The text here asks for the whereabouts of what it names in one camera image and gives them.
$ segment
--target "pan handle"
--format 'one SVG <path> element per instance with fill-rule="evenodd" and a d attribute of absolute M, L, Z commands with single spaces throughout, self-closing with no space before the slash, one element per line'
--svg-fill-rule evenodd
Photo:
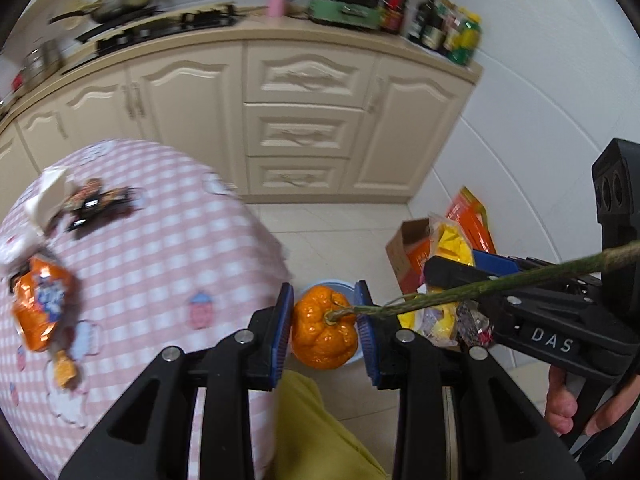
<path fill-rule="evenodd" d="M 54 16 L 49 20 L 49 23 L 59 22 L 60 20 L 64 20 L 65 18 L 72 18 L 74 16 L 85 16 L 90 12 L 90 10 L 72 10 L 71 12 L 65 12 L 64 14 Z"/>

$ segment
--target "tile floor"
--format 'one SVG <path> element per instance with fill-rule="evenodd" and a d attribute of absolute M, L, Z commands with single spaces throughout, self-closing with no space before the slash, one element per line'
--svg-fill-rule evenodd
<path fill-rule="evenodd" d="M 411 218 L 404 205 L 269 204 L 251 205 L 262 223 L 286 248 L 287 265 L 297 292 L 319 280 L 367 280 L 376 302 L 400 295 L 386 258 L 385 245 L 400 223 Z M 539 410 L 544 409 L 548 365 L 526 356 L 515 361 L 507 349 L 496 349 L 516 366 L 510 375 Z M 327 410 L 355 434 L 387 472 L 391 472 L 398 421 L 398 393 L 377 391 L 364 362 L 320 371 L 290 356 L 286 363 L 313 378 Z"/>

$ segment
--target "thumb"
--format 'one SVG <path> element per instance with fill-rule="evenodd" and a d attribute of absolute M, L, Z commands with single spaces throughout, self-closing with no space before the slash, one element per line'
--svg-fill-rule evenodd
<path fill-rule="evenodd" d="M 592 436 L 613 426 L 634 405 L 640 395 L 640 376 L 635 376 L 620 390 L 620 393 L 609 399 L 588 421 L 584 428 L 586 436 Z"/>

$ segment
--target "round table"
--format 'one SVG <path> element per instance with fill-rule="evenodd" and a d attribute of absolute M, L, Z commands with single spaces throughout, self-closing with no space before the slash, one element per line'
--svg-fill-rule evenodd
<path fill-rule="evenodd" d="M 47 247 L 79 279 L 79 321 L 56 328 L 81 370 L 74 390 L 60 389 L 48 352 L 30 352 L 0 287 L 0 408 L 36 465 L 57 478 L 71 454 L 162 348 L 208 348 L 247 326 L 274 303 L 289 274 L 278 241 L 214 171 L 173 148 L 143 140 L 105 140 L 57 166 L 78 184 L 101 177 L 104 189 L 138 188 L 136 211 L 76 239 L 68 218 Z M 0 227 L 11 235 L 27 217 L 22 204 Z M 204 395 L 198 396 L 190 453 L 197 478 Z M 273 397 L 250 393 L 257 478 L 273 457 Z"/>

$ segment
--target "yellow-green cloth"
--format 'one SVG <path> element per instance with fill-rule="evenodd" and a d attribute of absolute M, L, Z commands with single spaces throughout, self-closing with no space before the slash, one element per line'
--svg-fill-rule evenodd
<path fill-rule="evenodd" d="M 277 399 L 274 480 L 388 479 L 371 453 L 324 409 L 313 380 L 284 370 Z"/>

